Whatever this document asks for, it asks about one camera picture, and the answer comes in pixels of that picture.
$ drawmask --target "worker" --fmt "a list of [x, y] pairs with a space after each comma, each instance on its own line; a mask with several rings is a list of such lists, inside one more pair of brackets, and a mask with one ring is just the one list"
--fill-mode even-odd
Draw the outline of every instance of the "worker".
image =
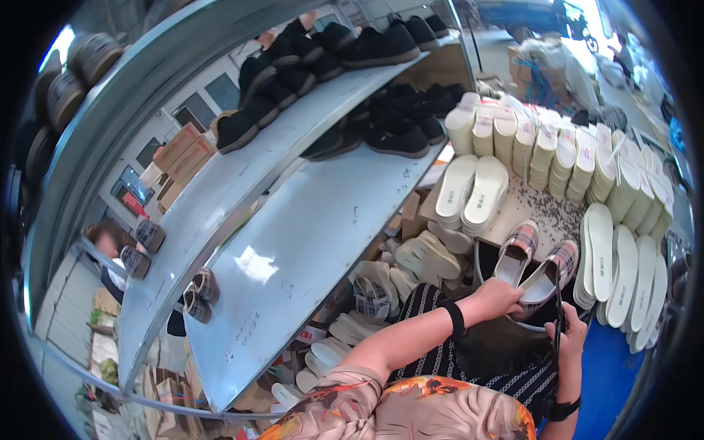
[[[88, 226], [83, 235], [90, 240], [95, 249], [105, 254], [115, 264], [125, 267], [120, 260], [120, 251], [124, 246], [134, 246], [138, 251], [143, 252], [144, 247], [130, 237], [122, 228], [113, 220], [105, 219], [100, 223]], [[122, 305], [122, 299], [125, 295], [125, 287], [127, 280], [120, 275], [114, 273], [106, 266], [100, 269], [100, 280], [105, 288], [110, 292], [110, 295]], [[178, 301], [183, 305], [183, 296]], [[173, 336], [186, 336], [186, 326], [183, 321], [183, 314], [174, 310], [171, 312], [169, 322], [166, 326], [166, 332]]]
[[[521, 311], [522, 295], [496, 278], [457, 302], [418, 285], [400, 322], [364, 339], [260, 439], [535, 439], [539, 407], [553, 400], [553, 390], [556, 404], [540, 438], [571, 439], [586, 337], [574, 306], [564, 303], [559, 368], [550, 353], [523, 371], [471, 378], [455, 357], [466, 329]], [[555, 323], [545, 328], [555, 340]]]

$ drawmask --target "black wristband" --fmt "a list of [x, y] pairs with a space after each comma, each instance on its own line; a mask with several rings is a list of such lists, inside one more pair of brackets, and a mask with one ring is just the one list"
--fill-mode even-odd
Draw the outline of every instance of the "black wristband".
[[465, 317], [462, 316], [462, 311], [455, 301], [451, 299], [443, 300], [440, 303], [440, 307], [444, 307], [450, 313], [450, 318], [452, 319], [452, 340], [461, 341], [465, 336]]

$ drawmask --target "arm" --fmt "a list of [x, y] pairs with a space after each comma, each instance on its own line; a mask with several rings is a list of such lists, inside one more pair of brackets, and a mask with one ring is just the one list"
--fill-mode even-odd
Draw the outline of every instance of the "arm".
[[[487, 280], [473, 295], [457, 301], [465, 318], [465, 329], [506, 313], [518, 312], [523, 289], [514, 289], [496, 278]], [[452, 319], [445, 308], [437, 308], [379, 330], [357, 345], [340, 365], [358, 365], [379, 373], [384, 381], [403, 367], [442, 344], [452, 335]]]
[[[577, 309], [564, 303], [567, 331], [560, 336], [560, 354], [558, 359], [558, 395], [557, 403], [574, 403], [582, 394], [582, 350], [586, 338], [586, 324], [579, 320]], [[545, 330], [555, 340], [555, 324], [545, 324]], [[562, 422], [547, 421], [540, 433], [540, 440], [565, 440], [574, 436], [579, 410], [574, 411]]]

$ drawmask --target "hand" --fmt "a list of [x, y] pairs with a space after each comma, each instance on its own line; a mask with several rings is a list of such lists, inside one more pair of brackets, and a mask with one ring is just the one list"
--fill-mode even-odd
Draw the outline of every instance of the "hand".
[[489, 321], [523, 309], [516, 304], [523, 296], [523, 289], [515, 288], [498, 278], [489, 278], [475, 293], [457, 301], [465, 317], [465, 328], [482, 321]]

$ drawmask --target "arm sleeve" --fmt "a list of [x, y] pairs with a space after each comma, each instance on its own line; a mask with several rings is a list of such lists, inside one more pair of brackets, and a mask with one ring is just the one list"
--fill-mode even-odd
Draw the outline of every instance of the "arm sleeve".
[[382, 380], [372, 370], [352, 365], [333, 369], [260, 439], [373, 438], [374, 409]]

